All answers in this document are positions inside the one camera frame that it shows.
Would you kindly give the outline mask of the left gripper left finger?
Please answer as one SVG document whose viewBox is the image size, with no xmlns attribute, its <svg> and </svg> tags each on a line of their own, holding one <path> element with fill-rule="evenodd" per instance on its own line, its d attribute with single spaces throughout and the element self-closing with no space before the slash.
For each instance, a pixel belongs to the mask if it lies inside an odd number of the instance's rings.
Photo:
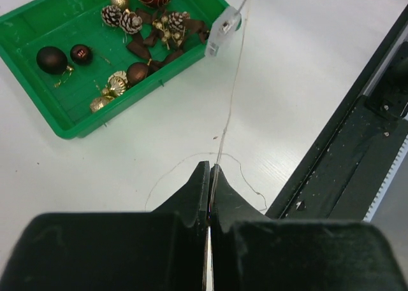
<svg viewBox="0 0 408 291">
<path fill-rule="evenodd" d="M 7 290 L 201 290 L 210 166 L 150 212 L 45 213 L 6 264 Z"/>
</svg>

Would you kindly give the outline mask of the gold ribbed ornament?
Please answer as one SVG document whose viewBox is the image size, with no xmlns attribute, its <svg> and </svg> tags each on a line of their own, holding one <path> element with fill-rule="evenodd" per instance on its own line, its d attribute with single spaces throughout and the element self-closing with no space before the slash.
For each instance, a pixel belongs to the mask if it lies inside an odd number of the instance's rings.
<svg viewBox="0 0 408 291">
<path fill-rule="evenodd" d="M 107 81 L 105 88 L 101 91 L 103 96 L 119 97 L 128 89 L 128 79 L 125 71 L 114 72 Z"/>
</svg>

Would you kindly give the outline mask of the large brown matte bauble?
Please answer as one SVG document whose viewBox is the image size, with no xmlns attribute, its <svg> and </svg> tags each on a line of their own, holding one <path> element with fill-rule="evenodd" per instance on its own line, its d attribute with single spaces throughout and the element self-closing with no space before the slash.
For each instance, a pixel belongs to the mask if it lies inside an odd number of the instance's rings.
<svg viewBox="0 0 408 291">
<path fill-rule="evenodd" d="M 44 46 L 36 54 L 36 63 L 39 68 L 50 75 L 61 75 L 65 71 L 74 69 L 69 64 L 67 55 L 55 46 Z"/>
</svg>

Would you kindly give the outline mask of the gold glitter small ornament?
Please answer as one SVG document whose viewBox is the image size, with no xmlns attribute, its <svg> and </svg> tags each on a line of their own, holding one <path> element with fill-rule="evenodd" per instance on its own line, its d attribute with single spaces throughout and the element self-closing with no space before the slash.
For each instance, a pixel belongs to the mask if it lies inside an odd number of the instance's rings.
<svg viewBox="0 0 408 291">
<path fill-rule="evenodd" d="M 114 100 L 114 97 L 112 97 L 112 96 L 99 96 L 99 97 L 96 97 L 95 99 L 92 100 L 92 102 L 89 105 L 90 111 L 92 113 L 95 113 L 95 112 L 99 111 L 100 109 L 104 108 L 105 106 L 107 106 L 113 100 Z"/>
</svg>

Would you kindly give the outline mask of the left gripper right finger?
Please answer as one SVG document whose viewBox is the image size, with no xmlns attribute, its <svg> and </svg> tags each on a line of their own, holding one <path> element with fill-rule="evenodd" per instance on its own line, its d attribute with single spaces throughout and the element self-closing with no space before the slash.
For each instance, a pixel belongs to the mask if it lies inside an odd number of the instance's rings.
<svg viewBox="0 0 408 291">
<path fill-rule="evenodd" d="M 271 219 L 210 172 L 216 290 L 403 290 L 388 240 L 363 222 Z"/>
</svg>

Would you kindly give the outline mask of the small brown shiny bauble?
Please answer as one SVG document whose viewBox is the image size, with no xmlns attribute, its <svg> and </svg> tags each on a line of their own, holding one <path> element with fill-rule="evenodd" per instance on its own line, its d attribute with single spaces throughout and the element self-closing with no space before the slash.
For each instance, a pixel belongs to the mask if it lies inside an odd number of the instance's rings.
<svg viewBox="0 0 408 291">
<path fill-rule="evenodd" d="M 70 57 L 75 64 L 86 66 L 92 62 L 93 52 L 87 45 L 77 44 L 71 48 Z"/>
</svg>

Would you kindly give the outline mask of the frosted pine cone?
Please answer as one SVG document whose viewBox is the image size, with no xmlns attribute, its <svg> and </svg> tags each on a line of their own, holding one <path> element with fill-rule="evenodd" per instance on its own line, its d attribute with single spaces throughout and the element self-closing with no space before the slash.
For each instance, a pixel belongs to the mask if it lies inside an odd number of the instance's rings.
<svg viewBox="0 0 408 291">
<path fill-rule="evenodd" d="M 101 18 L 109 27 L 118 27 L 121 16 L 122 10 L 116 5 L 108 5 L 101 9 Z"/>
<path fill-rule="evenodd" d="M 143 20 L 135 12 L 124 11 L 120 16 L 119 27 L 127 34 L 136 34 L 142 29 Z"/>
</svg>

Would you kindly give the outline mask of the brown bauble near front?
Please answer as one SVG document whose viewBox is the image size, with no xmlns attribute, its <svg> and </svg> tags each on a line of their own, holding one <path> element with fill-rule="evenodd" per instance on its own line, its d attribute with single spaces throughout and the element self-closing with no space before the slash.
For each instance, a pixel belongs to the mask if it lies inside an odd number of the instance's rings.
<svg viewBox="0 0 408 291">
<path fill-rule="evenodd" d="M 143 81 L 149 74 L 149 66 L 142 62 L 135 62 L 130 65 L 126 71 L 126 78 L 129 87 L 133 87 L 136 84 Z"/>
</svg>

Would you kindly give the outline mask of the clear battery box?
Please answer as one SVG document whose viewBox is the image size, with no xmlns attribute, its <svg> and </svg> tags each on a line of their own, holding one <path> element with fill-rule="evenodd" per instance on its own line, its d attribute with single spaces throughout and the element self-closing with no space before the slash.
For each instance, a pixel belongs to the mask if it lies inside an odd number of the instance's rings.
<svg viewBox="0 0 408 291">
<path fill-rule="evenodd" d="M 232 6 L 227 7 L 212 24 L 205 48 L 205 57 L 218 56 L 220 50 L 225 49 L 231 42 L 241 23 L 241 13 Z"/>
</svg>

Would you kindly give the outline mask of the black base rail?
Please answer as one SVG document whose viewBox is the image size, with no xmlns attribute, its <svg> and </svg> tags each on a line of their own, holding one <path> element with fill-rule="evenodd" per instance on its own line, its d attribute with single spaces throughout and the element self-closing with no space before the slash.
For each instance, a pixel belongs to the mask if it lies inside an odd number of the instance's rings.
<svg viewBox="0 0 408 291">
<path fill-rule="evenodd" d="M 363 220 L 405 137 L 407 12 L 403 11 L 267 217 Z"/>
</svg>

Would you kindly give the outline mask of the brown ribbon pine cone decoration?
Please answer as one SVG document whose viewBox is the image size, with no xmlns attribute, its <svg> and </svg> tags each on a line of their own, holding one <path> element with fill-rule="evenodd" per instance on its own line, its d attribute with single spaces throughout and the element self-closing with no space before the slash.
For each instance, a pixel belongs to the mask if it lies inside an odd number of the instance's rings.
<svg viewBox="0 0 408 291">
<path fill-rule="evenodd" d="M 126 48 L 137 57 L 146 60 L 148 67 L 153 72 L 183 55 L 186 51 L 185 43 L 192 35 L 197 35 L 202 44 L 206 43 L 210 35 L 210 29 L 206 23 L 191 18 L 186 11 L 168 12 L 162 9 L 150 14 L 137 8 L 135 13 L 141 17 L 143 24 L 151 26 L 150 34 L 146 38 L 143 38 L 140 33 L 134 34 L 133 40 L 126 45 Z M 149 51 L 149 48 L 155 46 L 159 41 L 169 51 L 162 61 L 155 60 Z"/>
</svg>

